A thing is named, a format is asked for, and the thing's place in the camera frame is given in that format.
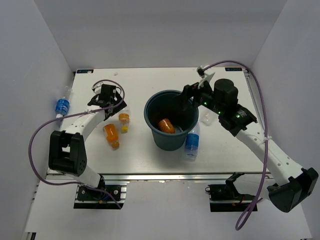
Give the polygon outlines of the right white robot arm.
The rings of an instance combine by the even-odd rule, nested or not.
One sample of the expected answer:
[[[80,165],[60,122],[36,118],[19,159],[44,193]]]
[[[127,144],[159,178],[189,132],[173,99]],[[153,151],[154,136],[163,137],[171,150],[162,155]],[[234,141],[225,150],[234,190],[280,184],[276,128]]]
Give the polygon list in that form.
[[[204,80],[186,85],[174,97],[182,110],[204,106],[218,115],[221,126],[245,144],[263,163],[263,170],[272,178],[253,179],[244,173],[234,173],[225,181],[225,193],[236,200],[243,194],[263,197],[284,213],[290,212],[311,195],[319,174],[292,160],[261,127],[257,118],[238,103],[238,89],[229,79],[219,79],[211,87]]]

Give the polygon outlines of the clear bottle yellow cap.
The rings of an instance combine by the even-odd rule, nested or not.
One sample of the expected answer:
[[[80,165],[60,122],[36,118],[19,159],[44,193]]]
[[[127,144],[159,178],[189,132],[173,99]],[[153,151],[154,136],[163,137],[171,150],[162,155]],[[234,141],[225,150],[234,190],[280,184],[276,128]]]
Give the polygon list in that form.
[[[118,120],[121,132],[127,133],[130,125],[130,111],[128,109],[121,110],[118,114]]]

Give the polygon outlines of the clear bottle blue label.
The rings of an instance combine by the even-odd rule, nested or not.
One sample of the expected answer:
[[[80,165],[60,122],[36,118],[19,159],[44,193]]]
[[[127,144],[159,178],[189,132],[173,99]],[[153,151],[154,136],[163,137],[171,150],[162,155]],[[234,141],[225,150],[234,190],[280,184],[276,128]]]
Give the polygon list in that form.
[[[66,86],[63,96],[57,101],[55,106],[55,114],[57,119],[64,117],[68,113],[70,108],[69,99],[71,92],[72,88],[70,86]]]

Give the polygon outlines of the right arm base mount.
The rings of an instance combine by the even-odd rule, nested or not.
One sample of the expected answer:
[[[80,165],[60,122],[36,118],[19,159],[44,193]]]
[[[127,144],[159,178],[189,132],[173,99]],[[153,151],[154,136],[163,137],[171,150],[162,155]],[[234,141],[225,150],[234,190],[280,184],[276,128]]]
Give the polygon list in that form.
[[[243,212],[254,200],[254,196],[239,193],[234,182],[244,175],[243,172],[234,172],[223,184],[210,184],[205,188],[209,195],[211,213]]]

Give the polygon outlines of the orange juice bottle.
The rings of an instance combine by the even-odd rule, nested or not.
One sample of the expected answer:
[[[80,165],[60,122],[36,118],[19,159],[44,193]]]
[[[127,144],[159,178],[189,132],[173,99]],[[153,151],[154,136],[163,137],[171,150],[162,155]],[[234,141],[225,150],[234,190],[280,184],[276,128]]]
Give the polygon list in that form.
[[[118,131],[114,124],[107,124],[103,127],[105,138],[108,144],[113,148],[117,149],[120,147]]]

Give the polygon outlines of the blue label water bottle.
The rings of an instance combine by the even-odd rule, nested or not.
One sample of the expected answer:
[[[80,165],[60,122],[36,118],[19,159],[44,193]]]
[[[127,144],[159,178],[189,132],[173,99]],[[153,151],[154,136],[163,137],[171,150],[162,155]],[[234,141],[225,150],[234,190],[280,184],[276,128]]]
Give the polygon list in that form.
[[[200,125],[197,122],[194,128],[187,134],[184,145],[184,159],[195,161],[198,156],[200,143]]]

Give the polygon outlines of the crushed clear plastic bottle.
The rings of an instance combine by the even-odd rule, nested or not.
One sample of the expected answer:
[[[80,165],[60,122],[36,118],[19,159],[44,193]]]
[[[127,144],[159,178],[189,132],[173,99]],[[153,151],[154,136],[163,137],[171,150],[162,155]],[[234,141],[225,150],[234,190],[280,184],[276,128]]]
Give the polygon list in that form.
[[[212,111],[204,111],[200,116],[200,121],[206,126],[212,125],[214,120],[215,113]]]

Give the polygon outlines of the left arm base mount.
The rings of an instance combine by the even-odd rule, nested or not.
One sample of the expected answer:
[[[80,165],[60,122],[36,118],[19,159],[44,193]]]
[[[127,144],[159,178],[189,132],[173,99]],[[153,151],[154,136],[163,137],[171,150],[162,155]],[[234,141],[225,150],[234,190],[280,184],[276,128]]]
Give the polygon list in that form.
[[[122,208],[126,199],[126,184],[107,184],[106,191]],[[89,190],[85,186],[78,186],[75,194],[74,209],[83,210],[119,210],[112,198],[103,192]]]

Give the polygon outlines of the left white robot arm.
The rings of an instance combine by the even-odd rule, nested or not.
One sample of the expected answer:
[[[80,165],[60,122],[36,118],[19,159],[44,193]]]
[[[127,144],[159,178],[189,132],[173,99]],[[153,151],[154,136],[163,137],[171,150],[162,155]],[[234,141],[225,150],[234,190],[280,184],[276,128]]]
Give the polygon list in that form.
[[[99,200],[105,196],[106,185],[102,175],[87,165],[85,141],[100,123],[127,104],[115,85],[100,82],[92,90],[94,96],[87,104],[86,114],[67,128],[50,135],[48,167],[87,186],[90,196]]]

